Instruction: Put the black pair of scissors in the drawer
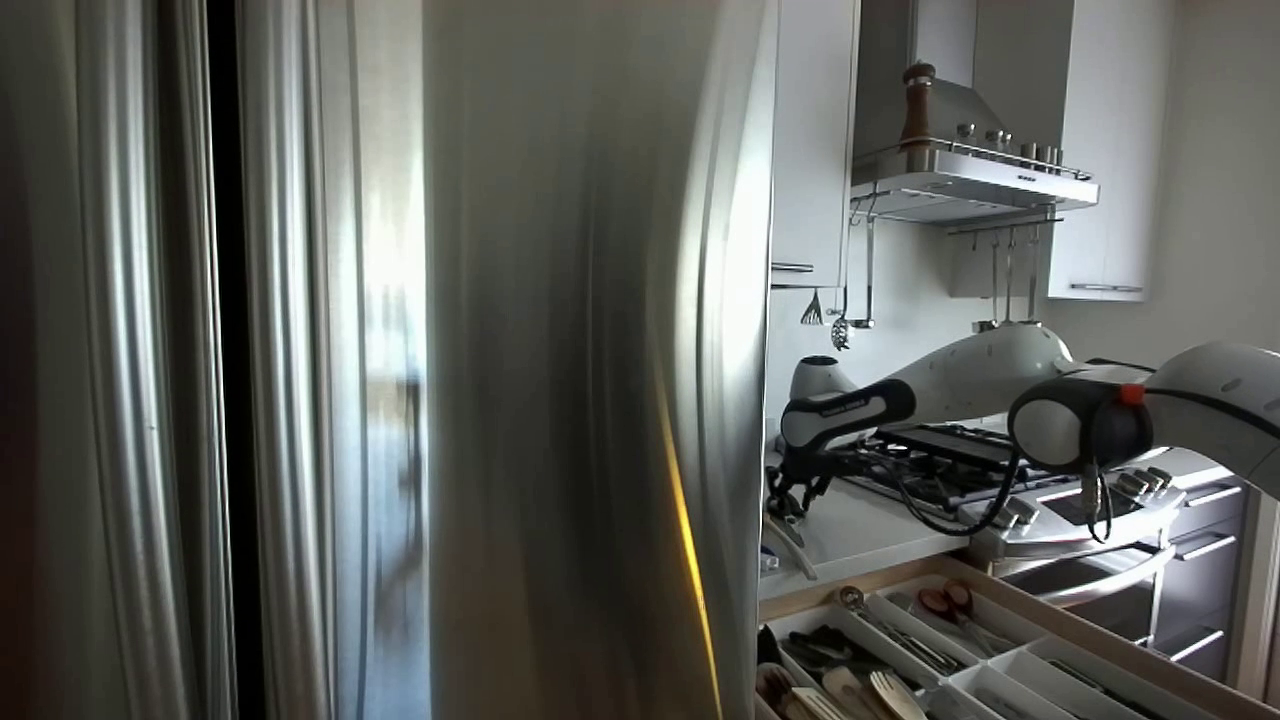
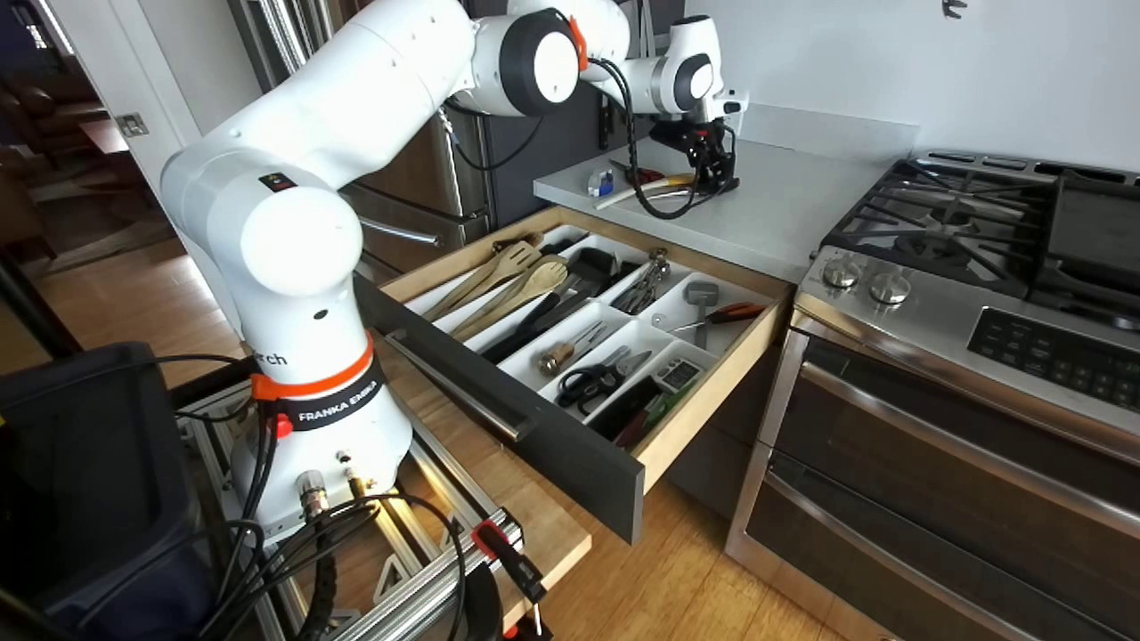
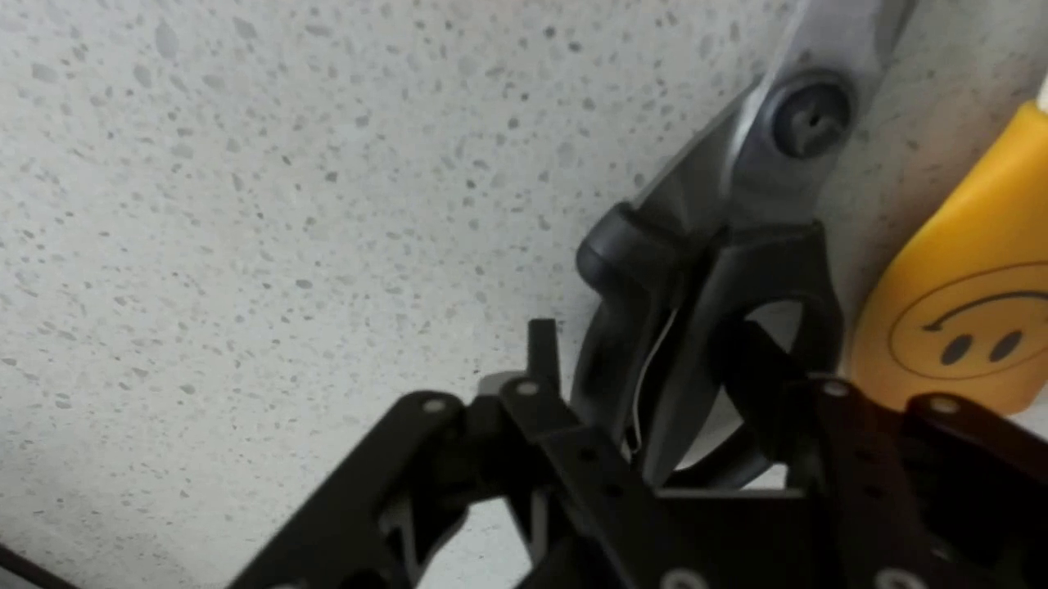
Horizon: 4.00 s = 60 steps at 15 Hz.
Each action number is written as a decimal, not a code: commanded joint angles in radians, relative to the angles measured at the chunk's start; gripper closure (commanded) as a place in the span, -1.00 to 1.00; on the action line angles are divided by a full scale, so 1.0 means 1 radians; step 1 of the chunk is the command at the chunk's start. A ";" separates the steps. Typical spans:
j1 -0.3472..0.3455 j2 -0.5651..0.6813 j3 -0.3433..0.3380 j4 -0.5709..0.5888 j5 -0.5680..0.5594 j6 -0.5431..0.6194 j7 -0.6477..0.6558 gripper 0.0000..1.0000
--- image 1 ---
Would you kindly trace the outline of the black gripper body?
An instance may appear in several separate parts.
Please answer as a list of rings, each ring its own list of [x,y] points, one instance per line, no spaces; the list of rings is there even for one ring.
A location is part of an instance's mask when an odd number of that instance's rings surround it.
[[[764,475],[764,513],[804,521],[808,508],[850,474],[842,453],[784,453]]]

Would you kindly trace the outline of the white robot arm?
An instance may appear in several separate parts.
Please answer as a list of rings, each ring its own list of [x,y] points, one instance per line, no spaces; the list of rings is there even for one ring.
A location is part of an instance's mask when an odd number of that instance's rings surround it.
[[[1280,352],[1197,343],[1144,381],[1102,381],[1045,323],[1008,323],[951,339],[901,373],[819,398],[780,417],[784,455],[764,508],[804,518],[830,485],[841,442],[928,420],[1008,420],[1012,453],[1057,474],[1102,474],[1146,449],[1188,449],[1262,496],[1280,496]]]

